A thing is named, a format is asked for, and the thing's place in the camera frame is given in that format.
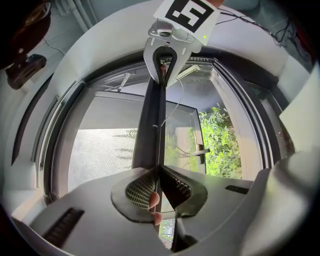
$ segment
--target window handle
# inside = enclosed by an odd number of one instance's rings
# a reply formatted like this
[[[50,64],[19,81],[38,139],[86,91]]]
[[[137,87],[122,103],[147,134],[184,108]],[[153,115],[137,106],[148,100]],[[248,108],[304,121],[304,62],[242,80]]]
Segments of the window handle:
[[[191,156],[200,157],[199,164],[202,165],[205,163],[205,154],[210,152],[209,148],[204,148],[204,145],[197,144],[195,145],[195,152],[191,153]]]

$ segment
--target white wall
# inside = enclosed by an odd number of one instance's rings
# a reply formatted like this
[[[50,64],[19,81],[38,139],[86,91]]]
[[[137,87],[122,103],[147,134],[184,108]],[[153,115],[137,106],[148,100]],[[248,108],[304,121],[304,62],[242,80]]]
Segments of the white wall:
[[[280,115],[296,151],[320,148],[320,70],[317,64],[304,87]]]
[[[278,82],[278,87],[289,103],[298,95],[309,76],[309,72],[289,55]]]

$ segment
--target dark brown object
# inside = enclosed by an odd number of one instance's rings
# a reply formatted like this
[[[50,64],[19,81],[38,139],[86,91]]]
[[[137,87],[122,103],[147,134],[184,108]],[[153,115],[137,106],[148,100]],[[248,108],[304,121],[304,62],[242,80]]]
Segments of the dark brown object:
[[[39,54],[24,56],[20,61],[14,63],[5,70],[8,77],[8,84],[12,89],[20,89],[35,73],[42,69],[47,59]]]

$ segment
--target glass pane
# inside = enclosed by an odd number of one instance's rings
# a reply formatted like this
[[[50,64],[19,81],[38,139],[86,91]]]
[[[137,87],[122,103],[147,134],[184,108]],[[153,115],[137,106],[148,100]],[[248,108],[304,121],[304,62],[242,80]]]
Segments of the glass pane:
[[[161,212],[168,213],[173,212],[174,209],[172,208],[171,204],[169,203],[165,193],[162,192],[162,200],[161,200]]]
[[[204,148],[210,149],[205,154],[206,174],[241,179],[239,145],[227,110],[217,104],[200,112],[199,119]]]
[[[70,153],[68,192],[88,181],[131,169],[144,98],[124,97],[103,92],[86,110]]]
[[[170,114],[175,103],[166,103],[166,113]],[[164,164],[198,172],[198,157],[191,156],[196,151],[196,131],[192,113],[194,108],[179,105],[167,118],[165,127]]]
[[[175,223],[176,220],[174,218],[163,220],[160,223],[159,238],[168,249],[171,248],[174,239]]]

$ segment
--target tree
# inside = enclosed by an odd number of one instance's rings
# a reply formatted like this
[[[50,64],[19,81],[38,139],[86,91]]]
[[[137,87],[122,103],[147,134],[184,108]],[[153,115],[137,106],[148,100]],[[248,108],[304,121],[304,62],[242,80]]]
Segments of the tree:
[[[241,179],[241,159],[236,134],[227,110],[221,114],[220,106],[212,113],[199,113],[205,154],[206,173],[209,175]]]

